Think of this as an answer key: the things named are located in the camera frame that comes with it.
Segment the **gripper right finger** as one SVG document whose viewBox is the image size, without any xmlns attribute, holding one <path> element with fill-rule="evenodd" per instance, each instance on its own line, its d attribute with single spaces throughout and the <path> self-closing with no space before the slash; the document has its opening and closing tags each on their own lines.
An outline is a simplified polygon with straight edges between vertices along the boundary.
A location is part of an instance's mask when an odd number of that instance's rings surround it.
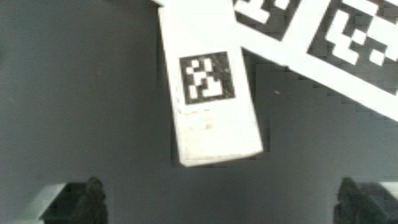
<svg viewBox="0 0 398 224">
<path fill-rule="evenodd" d="M 398 181 L 344 178 L 333 224 L 398 224 Z"/>
</svg>

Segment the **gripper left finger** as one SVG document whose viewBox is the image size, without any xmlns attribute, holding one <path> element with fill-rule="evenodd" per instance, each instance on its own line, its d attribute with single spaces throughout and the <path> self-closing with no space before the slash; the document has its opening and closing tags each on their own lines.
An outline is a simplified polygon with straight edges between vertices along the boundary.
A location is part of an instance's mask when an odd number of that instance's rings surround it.
<svg viewBox="0 0 398 224">
<path fill-rule="evenodd" d="M 65 182 L 43 187 L 22 213 L 24 224 L 109 224 L 104 182 Z"/>
</svg>

